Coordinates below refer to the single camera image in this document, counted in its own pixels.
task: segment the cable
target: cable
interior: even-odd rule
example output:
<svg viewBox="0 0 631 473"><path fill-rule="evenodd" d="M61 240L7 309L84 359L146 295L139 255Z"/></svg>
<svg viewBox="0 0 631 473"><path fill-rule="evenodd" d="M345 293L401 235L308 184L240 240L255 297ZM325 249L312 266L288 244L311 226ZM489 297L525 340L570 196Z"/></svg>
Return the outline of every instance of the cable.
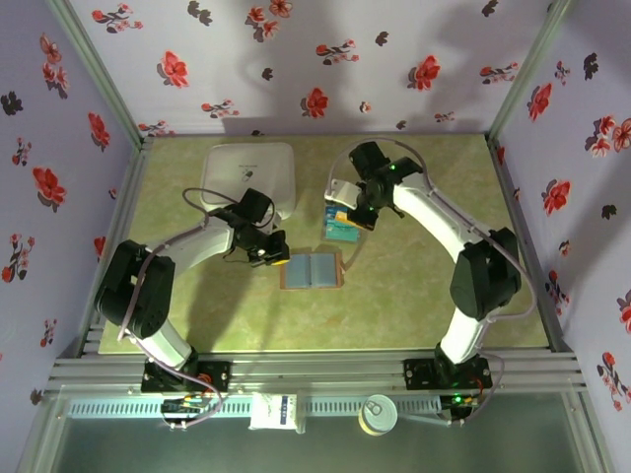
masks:
<svg viewBox="0 0 631 473"><path fill-rule="evenodd" d="M526 281L526 284L528 286L528 289L530 290L530 295L531 295L530 306L525 311L519 312L519 313L507 313L507 314L489 315L487 317L488 323L494 323L494 322L496 322L498 320L516 319L516 318L523 318L523 317L529 316L536 309L537 298L536 298L536 291L534 290L534 284L532 283L532 280L530 279L530 276L528 275L528 273L525 270L525 268L503 246L501 246L497 241L495 241L489 235L487 235L486 233L484 233L483 231L478 229L476 227L476 225L473 222L471 222L466 215L463 215L463 213L459 209L457 209L452 203L450 203L447 199L445 199L445 197L443 197L441 195L441 193L438 191L438 189L436 188L436 186L434 185L434 183L430 179L429 173L427 171L427 164L425 163L425 160L423 159L421 154L418 151L416 151L414 148L412 148L411 146L406 145L405 143L402 143L402 142L400 142L398 140L395 140L394 138L388 138L386 136L378 136L378 137L374 137L374 138L364 138L363 140L359 140L359 141L356 141L356 142L350 144L349 146L347 146L337 156L337 158L333 162L333 165L331 166L331 169L329 170L329 173L328 173L327 190L330 192L331 182L333 180L333 173L335 171L335 168L339 164L339 162L342 159L347 158L349 153L351 151L353 151L357 146L362 145L364 143L370 143L372 141L387 141L387 142L390 142L390 143L394 143L395 145L397 145L400 148L403 148L406 151L409 151L414 156L414 158L416 158L416 160L418 161L418 164L421 166L421 168L423 170L423 172L421 172L421 177L423 178L425 186L428 189L428 196L429 196L429 198L430 199L434 199L434 200L438 200L440 202L440 204L444 205L449 210L451 210L457 217L459 217L466 224L466 226L468 227L468 229L469 229L469 231L471 233L474 233L475 235L477 235L477 236L481 237L482 239L484 239L485 241L487 241L502 256L504 256L520 272L520 274L522 275L523 279Z"/></svg>
<svg viewBox="0 0 631 473"><path fill-rule="evenodd" d="M216 195L218 197L221 197L222 199L226 199L229 202L237 203L236 200L228 197L227 195L224 195L224 194L222 194L220 192L215 192L214 190L204 189L203 187L187 187L187 188L185 188L182 191L181 197L182 197L182 199L184 199L184 202L186 202L188 205L190 205L193 209L199 210L204 216L204 222L203 222L203 224L200 227L195 227L194 229L187 230L185 232L182 232L181 234L177 234L175 236L172 236L171 238L169 238L168 240L164 241L163 243L159 244L156 248L154 248L151 251L151 253L149 253L149 256L147 256L147 258L145 258L145 260L143 261L142 265L140 266L140 270L138 271L138 276L136 277L136 286L134 287L134 290L133 290L133 292L131 294L131 299L129 300L129 305L127 306L127 312L125 313L125 316L122 319L122 322L120 324L120 330L118 331L118 335L116 336L116 340L119 341L119 342L125 336L125 330L127 329L127 326L129 325L129 321L131 320L131 315L133 314L134 308L136 307L136 303L138 302L138 297L140 295L140 289L142 288L142 285L143 285L143 283L145 281L145 273L147 272L147 268L149 267L149 264L151 263L151 261L158 254L160 254L161 251L165 250L166 248L168 248L172 244L177 243L178 241L180 241L183 238L195 235L198 232L203 232L204 229L206 229L206 227L208 226L208 222L210 221L210 217L213 215L214 212L216 212L216 211L207 212L206 209L204 209L202 206L197 205L194 202L190 201L190 199L188 199L187 194L188 194L188 192L190 192L192 190L198 190L200 192L208 192L210 194L213 194L213 195Z"/></svg>
<svg viewBox="0 0 631 473"><path fill-rule="evenodd" d="M489 392L484 397L484 400L482 401L482 403L477 407L477 409L475 409L473 412L471 412L471 414L469 414L469 416L466 419L463 420L461 425L467 424L467 423L471 422L473 419L475 419L477 416L479 416L480 411L486 407L486 405L489 403L489 400L493 396L493 393L495 393L497 388L500 386L500 381L502 380L502 376L504 376L505 364L504 364L504 359L503 358L498 357L497 355L494 355L492 353L484 352L482 350L478 350L477 353L480 356L483 356L485 358L494 358L498 362L500 362L500 372L497 375L497 379L493 383L493 386L491 386L491 389L489 389Z"/></svg>
<svg viewBox="0 0 631 473"><path fill-rule="evenodd" d="M483 357L486 357L486 358L489 358L489 357L490 358L495 358L496 360L498 360L500 362L500 372L498 374L497 379L493 383L493 386L488 391L486 397L482 401L482 404L480 404L480 406L477 409L475 409L466 418L466 421L470 422L472 419L475 419L475 417L477 417L479 415L479 412L484 407L486 407L486 405L488 404L489 399L492 397L492 395L495 393L496 389L500 385L500 381L502 380L502 376L504 375L504 367L505 367L504 360L501 357L498 357L496 355L493 355L493 354L490 354L490 353L486 353L486 352L482 351L482 349L481 349L481 344L482 344L482 341L484 339L484 336L486 335L488 327L490 326L490 324L495 323L498 320L512 320L512 319L524 318L524 317L529 316L536 309L536 303L537 303L537 297L536 297L536 291L534 290L534 284L532 283L532 280L530 279L530 276L528 275L527 271L520 264L520 262L517 260L517 258L515 258L511 253L509 253L497 241L495 241L493 238L491 238L485 232L483 232L482 230L477 228L477 226L475 225L474 222L472 222L466 215L463 215L463 213L458 208L456 208L445 197L443 197L441 195L441 193L438 191L438 189L436 188L436 186L434 185L434 183L430 179L429 173L427 172L427 164L425 163L425 160L423 160L423 157L415 149L413 149L412 147L406 145L405 143L401 143L400 141L395 140L393 138L376 137L376 138L366 138L366 139L357 141L357 142L347 146L344 149L344 151L342 151L342 153L340 153L338 155L338 157L333 162L333 165L331 166L331 169L330 169L329 174L328 174L327 193L331 191L331 182L332 182L332 179L333 179L333 172L335 171L335 168L337 167L339 162L342 159L345 159L347 157L347 155L350 154L350 152L353 149L355 149L355 147L357 147L357 146L359 146L359 145L361 145L363 143L368 143L368 142L371 142L371 141L388 141L388 142L394 143L397 146L399 146L399 147L409 151L410 153L412 153L412 155L418 160L418 163L419 163L419 165L421 166L421 168L423 170L423 172L421 172L421 176L422 176L423 181L425 183L425 186L426 186L426 188L428 190L428 193L427 193L428 197L430 199L434 200L435 203L439 206L439 208L440 208L440 204L442 204L443 206L447 207L450 211L453 212L453 214L455 214L458 218L461 219L462 222L464 222L466 224L466 226L468 228L468 231L470 233L473 233L473 234L477 235L478 237L481 237L482 239L484 239L495 250L497 250L502 256L504 256L520 272L520 274L522 275L523 279L526 281L526 284L527 284L528 289L530 291L530 305L528 306L528 308L525 311L518 312L518 313L490 314L490 315L488 315L486 317L487 323L482 328L482 331L480 332L480 335L478 337L478 341L477 341L477 344L476 344L476 352L480 356L483 356Z"/></svg>
<svg viewBox="0 0 631 473"><path fill-rule="evenodd" d="M269 201L272 203L272 215L269 217L269 220L265 222L264 224L261 224L259 226L254 225L256 229L262 229L264 227L267 227L271 223L271 221L274 220L274 217L276 216L276 206L274 205L274 201L271 199Z"/></svg>
<svg viewBox="0 0 631 473"><path fill-rule="evenodd" d="M199 416L193 418L193 420L191 421L182 421L181 424L176 424L175 422L168 422L167 419L163 420L172 428L172 429L186 429L187 427L192 427L196 424L200 424L202 422L204 422L205 420L213 417L215 414L217 414L218 412L221 411L222 407L224 406L224 398L222 397L221 393L219 392L219 389L217 389L214 385L212 385L209 382L206 382L202 379L199 379L198 377L194 377L191 375L188 375L186 373L183 372L179 372L178 370L175 370L173 368L171 368L169 365L161 362L160 360L158 360L156 357L154 357L149 350L147 350L141 343L140 340L138 340L135 337L131 338L132 343L134 343L138 348L140 348L140 350L143 351L143 353L147 356L147 358L150 361L153 361L153 363L155 363L156 365L158 365L161 369L163 369L166 372L169 372L170 374L172 374L173 376L177 376L180 377L182 379L187 379L189 381L192 382L196 382L197 384L205 387L206 389L210 389L211 391L213 391L213 393L215 393L215 395L217 396L217 403L215 404L215 406L210 409L209 411L200 414Z"/></svg>

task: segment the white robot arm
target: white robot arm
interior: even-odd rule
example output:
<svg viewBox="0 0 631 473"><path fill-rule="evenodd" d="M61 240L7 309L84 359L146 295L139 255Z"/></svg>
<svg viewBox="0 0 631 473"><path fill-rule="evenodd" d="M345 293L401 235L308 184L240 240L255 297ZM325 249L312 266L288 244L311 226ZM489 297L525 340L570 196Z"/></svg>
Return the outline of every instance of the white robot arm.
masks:
<svg viewBox="0 0 631 473"><path fill-rule="evenodd" d="M250 188L239 203L207 213L164 243L124 241L107 267L95 308L162 364L196 375L194 350L167 320L174 278L236 247L246 251L252 266L286 262L285 232L272 232L273 208L267 196Z"/></svg>
<svg viewBox="0 0 631 473"><path fill-rule="evenodd" d="M361 181L332 180L325 199L345 205L348 220L373 230L383 207L412 216L447 250L456 264L451 294L456 303L449 330L437 347L437 358L456 370L476 356L486 315L505 305L521 287L519 271L473 228L485 231L517 258L517 240L508 229L493 232L466 216L428 185L421 166L409 158L391 162L375 142L349 155Z"/></svg>

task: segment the white box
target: white box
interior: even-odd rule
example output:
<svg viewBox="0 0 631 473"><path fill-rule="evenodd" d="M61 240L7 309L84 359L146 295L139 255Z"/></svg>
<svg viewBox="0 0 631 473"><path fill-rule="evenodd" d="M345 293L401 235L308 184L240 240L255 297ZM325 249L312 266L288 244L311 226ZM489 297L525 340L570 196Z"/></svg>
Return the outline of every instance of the white box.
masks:
<svg viewBox="0 0 631 473"><path fill-rule="evenodd" d="M215 146L204 163L201 186L240 201L251 187L272 199L276 213L288 219L296 208L294 150L287 143L237 143ZM230 202L202 192L206 210Z"/></svg>

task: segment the white wall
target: white wall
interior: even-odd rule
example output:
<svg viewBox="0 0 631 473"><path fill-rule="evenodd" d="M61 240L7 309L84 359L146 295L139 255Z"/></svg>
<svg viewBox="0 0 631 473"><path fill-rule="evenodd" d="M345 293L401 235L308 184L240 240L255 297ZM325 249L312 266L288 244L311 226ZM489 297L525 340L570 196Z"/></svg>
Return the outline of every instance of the white wall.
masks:
<svg viewBox="0 0 631 473"><path fill-rule="evenodd" d="M196 10L210 11L208 26L187 13L188 2L130 0L120 11L117 1L71 3L137 124L164 121L162 132L279 134L396 131L400 122L403 132L485 131L550 1L503 1L485 17L484 1L293 0L283 18L269 0L201 0ZM262 42L253 22L245 23L255 6L265 18L260 28L277 22L273 36L258 36ZM379 46L381 32L387 42ZM343 48L347 60L331 57L324 65L317 48L332 50L346 39L355 44ZM161 76L166 51L183 63L181 72L185 64L185 74ZM440 66L431 89L408 89L410 70L430 55ZM314 88L328 98L317 119L301 108ZM360 111L362 102L372 109ZM212 118L205 103L229 114ZM453 120L438 123L436 114Z"/></svg>
<svg viewBox="0 0 631 473"><path fill-rule="evenodd" d="M41 0L3 2L0 59L0 96L21 101L0 109L0 470L12 472L52 363L78 336L132 148Z"/></svg>
<svg viewBox="0 0 631 473"><path fill-rule="evenodd" d="M619 472L629 471L631 463L626 442L631 423L631 141L624 139L629 133L631 140L629 18L628 0L612 0L606 8L600 2L577 2L500 137L503 169L520 189L531 244L544 273L556 274L558 286L548 280L539 289L556 303ZM586 59L593 53L597 71L590 77ZM570 70L565 85L555 77L559 61ZM541 102L543 112L533 121L530 92L547 84L552 85L548 105ZM600 127L609 120L609 126ZM600 139L601 153L590 146ZM548 193L553 179L555 190ZM551 212L542 193L554 194L547 196ZM566 241L569 250L564 251Z"/></svg>

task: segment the blue book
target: blue book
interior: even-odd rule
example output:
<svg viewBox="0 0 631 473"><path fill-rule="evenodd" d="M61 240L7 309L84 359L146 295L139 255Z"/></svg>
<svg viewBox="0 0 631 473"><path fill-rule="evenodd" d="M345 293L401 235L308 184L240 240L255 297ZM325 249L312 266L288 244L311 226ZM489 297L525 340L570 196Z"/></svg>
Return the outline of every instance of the blue book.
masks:
<svg viewBox="0 0 631 473"><path fill-rule="evenodd" d="M292 254L281 266L281 289L323 289L341 286L335 253Z"/></svg>

